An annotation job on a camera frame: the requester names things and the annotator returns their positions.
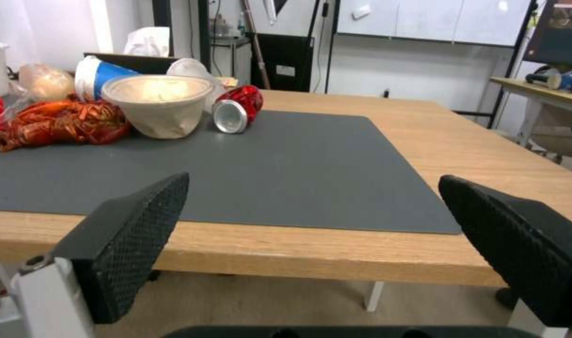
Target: wooden table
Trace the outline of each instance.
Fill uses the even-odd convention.
[[[490,81],[500,84],[507,92],[528,98],[524,122],[517,134],[518,143],[524,147],[532,136],[544,105],[552,105],[572,111],[572,92],[552,90],[541,85],[529,84],[526,81],[506,79],[504,77],[491,77]]]
[[[264,92],[265,108],[364,115],[429,186],[454,174],[572,220],[572,172],[436,103]],[[0,212],[0,261],[52,248],[82,216]],[[260,276],[502,285],[464,235],[179,222],[157,268]]]

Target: metal screw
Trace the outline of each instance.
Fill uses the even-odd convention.
[[[37,271],[43,267],[47,267],[54,262],[50,254],[36,255],[26,260],[19,268],[19,273],[24,276],[29,272]]]

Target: paper bowl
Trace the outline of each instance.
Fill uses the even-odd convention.
[[[136,75],[104,84],[102,96],[118,105],[133,126],[153,138],[181,138],[200,122],[213,83],[199,77]]]

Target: gray desk mat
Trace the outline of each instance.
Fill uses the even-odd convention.
[[[241,135],[208,116],[184,139],[0,153],[0,210],[86,215],[190,173],[181,220],[459,233],[444,203],[364,117],[262,111]]]

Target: red soda can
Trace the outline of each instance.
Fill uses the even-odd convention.
[[[224,133],[241,133],[250,126],[263,107],[258,88],[245,85],[217,98],[213,104],[213,121]]]

